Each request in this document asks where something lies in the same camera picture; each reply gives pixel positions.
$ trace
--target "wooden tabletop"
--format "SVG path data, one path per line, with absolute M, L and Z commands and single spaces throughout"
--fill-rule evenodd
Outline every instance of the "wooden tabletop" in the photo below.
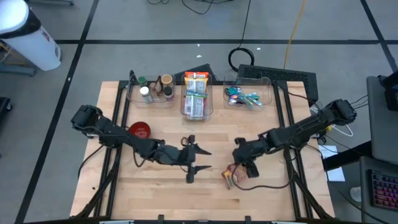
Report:
M 288 82 L 288 87 L 291 93 L 305 96 L 302 82 Z M 97 107 L 109 119 L 112 117 L 117 88 L 118 82 L 103 82 L 99 93 Z M 272 102 L 263 111 L 229 110 L 223 106 L 223 86 L 213 86 L 214 112 L 206 122 L 189 122 L 183 119 L 178 90 L 173 108 L 145 109 L 131 103 L 128 126 L 136 121 L 145 121 L 151 128 L 152 138 L 164 139 L 167 144 L 179 148 L 182 137 L 195 134 L 198 145 L 212 153 L 211 156 L 198 155 L 195 164 L 211 165 L 212 168 L 200 171 L 193 184 L 186 184 L 185 173 L 179 166 L 146 162 L 141 168 L 137 168 L 131 147 L 124 145 L 112 219 L 156 220 L 158 215 L 163 214 L 166 220 L 244 220 L 246 215 L 250 215 L 252 220 L 294 220 L 289 187 L 280 190 L 227 190 L 221 176 L 226 166 L 233 163 L 232 151 L 236 148 L 234 138 L 254 140 L 259 133 L 279 127 L 272 89 L 270 93 Z M 280 97 L 285 122 L 288 123 L 282 91 Z M 295 121 L 310 116 L 305 99 L 291 95 L 290 100 Z M 124 100 L 121 102 L 119 124 L 123 105 Z M 318 147 L 314 140 L 309 145 Z M 89 139 L 85 157 L 98 147 L 98 139 Z M 98 188 L 104 152 L 102 150 L 90 159 L 81 170 L 71 215 L 80 212 Z M 305 147 L 302 158 L 308 189 L 325 211 L 334 216 L 319 152 Z M 260 177 L 246 180 L 241 184 L 242 187 L 259 184 L 280 186 L 288 181 L 282 152 L 259 157 L 256 165 Z M 305 217 L 299 188 L 297 192 L 301 214 Z M 104 195 L 104 201 L 107 199 L 108 192 Z M 105 208 L 106 204 L 103 203 L 101 214 L 105 213 Z

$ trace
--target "black keyboard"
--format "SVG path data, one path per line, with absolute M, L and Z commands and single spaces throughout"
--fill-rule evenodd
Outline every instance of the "black keyboard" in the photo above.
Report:
M 398 177 L 368 170 L 371 205 L 380 208 L 398 210 Z
M 304 83 L 310 106 L 318 101 L 317 75 L 312 72 L 300 72 L 278 68 L 267 68 L 253 65 L 240 65 L 238 77 L 262 78 L 268 77 L 273 81 L 301 81 Z

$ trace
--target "computer monitor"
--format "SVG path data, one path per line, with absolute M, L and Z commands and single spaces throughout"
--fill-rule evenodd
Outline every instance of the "computer monitor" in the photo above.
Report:
M 389 110 L 398 111 L 398 71 L 381 80 Z

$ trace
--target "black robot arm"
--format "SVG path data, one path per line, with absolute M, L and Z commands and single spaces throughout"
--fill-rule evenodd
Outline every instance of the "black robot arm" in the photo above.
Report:
M 121 144 L 131 146 L 134 152 L 143 159 L 170 166 L 187 166 L 187 183 L 194 181 L 194 175 L 202 169 L 211 166 L 193 166 L 196 154 L 211 155 L 195 144 L 195 136 L 183 138 L 183 149 L 165 144 L 160 139 L 141 139 L 130 134 L 124 128 L 115 125 L 103 116 L 103 112 L 94 106 L 81 106 L 71 120 L 74 129 L 81 131 L 85 136 L 98 136 L 99 143 L 107 147 L 118 147 Z
M 235 164 L 246 167 L 248 177 L 258 177 L 254 160 L 263 154 L 272 154 L 284 147 L 304 147 L 313 134 L 331 124 L 345 125 L 355 120 L 356 112 L 346 100 L 335 100 L 326 105 L 318 114 L 305 118 L 286 128 L 273 128 L 258 135 L 259 139 L 246 141 L 236 138 L 239 145 L 233 151 Z

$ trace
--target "desk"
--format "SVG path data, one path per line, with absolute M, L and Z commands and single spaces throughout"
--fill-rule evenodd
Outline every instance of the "desk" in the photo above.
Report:
M 395 223 L 397 221 L 397 212 L 384 209 L 373 207 L 370 203 L 370 195 L 369 191 L 369 176 L 367 171 L 371 170 L 378 170 L 381 171 L 383 174 L 390 174 L 391 176 L 396 176 L 398 173 L 398 166 L 394 164 L 390 164 L 388 162 L 379 161 L 376 159 L 371 159 L 368 157 L 361 157 L 359 160 L 359 166 L 361 170 L 361 197 L 362 197 L 362 209 L 371 215 L 374 215 L 376 218 L 380 218 L 388 223 Z M 362 213 L 362 221 L 366 223 L 379 223 L 372 219 L 371 217 Z
M 378 77 L 367 77 L 371 140 L 325 159 L 327 170 L 356 162 L 361 156 L 398 164 L 398 112 L 387 108 L 384 87 Z
M 305 96 L 302 82 L 288 83 L 289 91 Z M 104 116 L 111 118 L 118 82 L 103 82 L 97 107 Z M 130 104 L 127 124 L 145 121 L 152 130 L 152 138 L 164 139 L 167 144 L 180 146 L 180 140 L 190 134 L 196 135 L 197 143 L 212 156 L 197 156 L 196 165 L 212 165 L 195 176 L 193 184 L 185 183 L 185 173 L 172 166 L 146 162 L 137 168 L 132 158 L 132 149 L 124 146 L 121 156 L 118 183 L 114 199 L 112 219 L 156 220 L 159 214 L 166 220 L 294 220 L 294 211 L 289 188 L 282 190 L 256 189 L 226 190 L 221 172 L 233 162 L 234 138 L 256 139 L 268 129 L 279 127 L 275 99 L 263 111 L 228 110 L 223 106 L 223 86 L 213 86 L 214 112 L 207 122 L 184 121 L 180 114 L 180 91 L 176 86 L 173 108 L 148 110 Z M 290 96 L 294 119 L 300 121 L 310 115 L 305 99 Z M 119 111 L 121 120 L 122 108 Z M 310 145 L 317 147 L 311 140 Z M 97 139 L 89 139 L 85 156 L 98 147 Z M 319 152 L 306 147 L 302 150 L 303 166 L 308 188 L 319 204 L 334 216 L 330 193 Z M 71 215 L 76 215 L 91 199 L 98 188 L 104 160 L 104 151 L 89 160 L 81 170 Z M 242 183 L 243 187 L 257 184 L 283 185 L 287 182 L 282 151 L 262 156 L 256 160 L 260 177 Z M 305 207 L 301 192 L 297 191 L 302 216 Z M 105 213 L 108 193 L 104 194 L 101 214 Z

